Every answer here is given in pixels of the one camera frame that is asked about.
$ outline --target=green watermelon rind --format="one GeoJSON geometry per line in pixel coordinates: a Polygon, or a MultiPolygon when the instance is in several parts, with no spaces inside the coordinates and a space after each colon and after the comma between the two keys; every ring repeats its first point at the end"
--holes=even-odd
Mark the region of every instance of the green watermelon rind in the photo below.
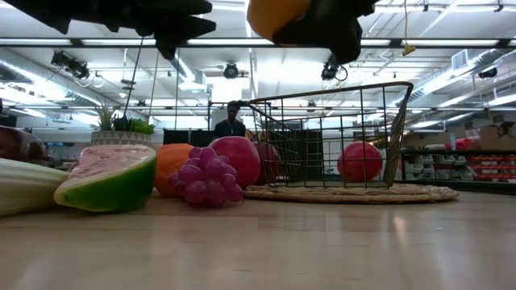
{"type": "Polygon", "coordinates": [[[156,157],[116,175],[69,188],[59,187],[54,201],[59,205],[92,212],[122,212],[142,209],[154,189],[156,157]]]}

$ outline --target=woven placemat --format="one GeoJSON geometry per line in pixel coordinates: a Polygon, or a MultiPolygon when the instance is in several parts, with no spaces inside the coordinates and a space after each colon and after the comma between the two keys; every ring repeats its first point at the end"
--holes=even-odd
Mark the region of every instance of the woven placemat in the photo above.
{"type": "Polygon", "coordinates": [[[395,184],[390,188],[303,188],[249,186],[245,197],[312,203],[402,203],[453,201],[459,193],[447,187],[395,184]]]}

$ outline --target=person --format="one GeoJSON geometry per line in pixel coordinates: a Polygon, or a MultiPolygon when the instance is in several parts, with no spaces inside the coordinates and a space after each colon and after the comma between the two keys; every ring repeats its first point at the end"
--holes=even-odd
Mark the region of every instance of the person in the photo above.
{"type": "Polygon", "coordinates": [[[230,101],[227,104],[227,119],[215,126],[215,135],[217,138],[227,136],[245,137],[245,125],[236,119],[239,110],[240,104],[237,101],[230,101]]]}

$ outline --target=metal wire basket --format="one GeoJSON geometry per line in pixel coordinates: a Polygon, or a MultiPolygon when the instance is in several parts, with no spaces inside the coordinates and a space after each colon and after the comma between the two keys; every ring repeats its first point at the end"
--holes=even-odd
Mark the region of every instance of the metal wire basket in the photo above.
{"type": "Polygon", "coordinates": [[[260,146],[274,148],[259,150],[267,184],[270,187],[388,189],[393,185],[397,170],[406,105],[413,87],[409,82],[392,82],[250,101],[248,105],[253,112],[260,146]],[[405,92],[399,109],[387,106],[388,89],[405,92]],[[377,97],[380,105],[365,106],[365,95],[377,97]],[[359,100],[353,103],[355,106],[318,107],[314,103],[288,106],[291,100],[299,103],[315,97],[321,102],[330,98],[334,102],[339,100],[341,105],[352,98],[359,100]],[[299,110],[307,112],[308,116],[295,116],[299,110]],[[353,142],[361,142],[362,156],[349,157],[343,153],[353,142]],[[381,157],[368,156],[367,143],[374,145],[381,157]],[[380,172],[372,179],[366,177],[370,175],[368,166],[371,168],[373,162],[378,164],[378,160],[381,160],[380,172]],[[346,180],[344,174],[339,174],[346,170],[363,170],[363,180],[346,180]]]}

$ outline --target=grapes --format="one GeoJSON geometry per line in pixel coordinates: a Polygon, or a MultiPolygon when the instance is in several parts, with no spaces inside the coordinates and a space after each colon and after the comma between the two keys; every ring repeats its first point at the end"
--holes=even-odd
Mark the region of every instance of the grapes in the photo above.
{"type": "Polygon", "coordinates": [[[215,150],[205,147],[201,150],[201,166],[204,168],[211,160],[217,158],[215,150]]]}
{"type": "Polygon", "coordinates": [[[169,185],[170,187],[174,187],[176,186],[176,183],[179,181],[179,172],[175,172],[173,173],[170,177],[169,177],[169,185]]]}
{"type": "Polygon", "coordinates": [[[186,184],[191,184],[202,178],[202,170],[192,165],[183,165],[179,170],[179,180],[186,184]]]}
{"type": "Polygon", "coordinates": [[[236,170],[226,156],[212,148],[193,148],[179,172],[169,177],[169,185],[189,205],[222,207],[226,201],[243,199],[243,190],[236,184],[236,170]]]}
{"type": "Polygon", "coordinates": [[[189,158],[199,158],[201,157],[201,148],[199,147],[194,147],[192,148],[192,150],[190,150],[190,153],[188,154],[188,157],[189,158]]]}
{"type": "Polygon", "coordinates": [[[185,165],[193,165],[197,168],[200,168],[201,160],[199,158],[190,158],[190,159],[186,160],[186,162],[183,164],[183,166],[185,166],[185,165]]]}
{"type": "Polygon", "coordinates": [[[226,156],[219,156],[217,157],[220,161],[222,161],[224,164],[229,164],[229,158],[226,156]]]}
{"type": "Polygon", "coordinates": [[[220,161],[219,159],[211,160],[204,168],[205,178],[218,179],[223,174],[224,174],[224,165],[223,165],[223,162],[220,161]]]}

